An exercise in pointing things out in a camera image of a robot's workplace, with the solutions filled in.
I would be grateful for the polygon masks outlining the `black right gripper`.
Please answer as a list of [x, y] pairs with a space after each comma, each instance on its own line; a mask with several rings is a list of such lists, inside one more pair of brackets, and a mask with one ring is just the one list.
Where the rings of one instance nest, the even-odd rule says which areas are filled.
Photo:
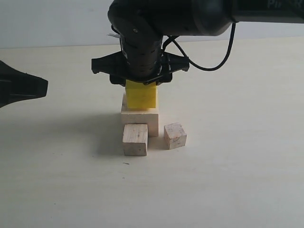
[[138, 41], [120, 36], [119, 52], [91, 60], [94, 74], [105, 73], [113, 85], [125, 87], [126, 80], [137, 83], [161, 85], [170, 83], [173, 73], [188, 71], [186, 57], [165, 52], [162, 49], [163, 37], [157, 40], [148, 38]]

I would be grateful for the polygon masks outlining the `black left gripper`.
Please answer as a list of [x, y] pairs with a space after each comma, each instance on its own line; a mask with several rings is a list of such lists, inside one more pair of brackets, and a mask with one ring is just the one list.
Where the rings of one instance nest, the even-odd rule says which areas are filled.
[[0, 62], [0, 106], [43, 98], [47, 95], [48, 81], [20, 72]]

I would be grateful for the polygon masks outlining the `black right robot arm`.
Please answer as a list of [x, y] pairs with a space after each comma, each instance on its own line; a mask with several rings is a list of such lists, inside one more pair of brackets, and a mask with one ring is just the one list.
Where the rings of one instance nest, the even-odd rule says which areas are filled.
[[115, 0], [108, 19], [119, 35], [119, 52], [94, 58], [95, 74], [106, 73], [114, 85], [130, 80], [148, 85], [169, 83], [173, 73], [192, 65], [185, 55], [167, 53], [181, 36], [219, 36], [235, 32], [238, 22], [304, 21], [301, 0]]

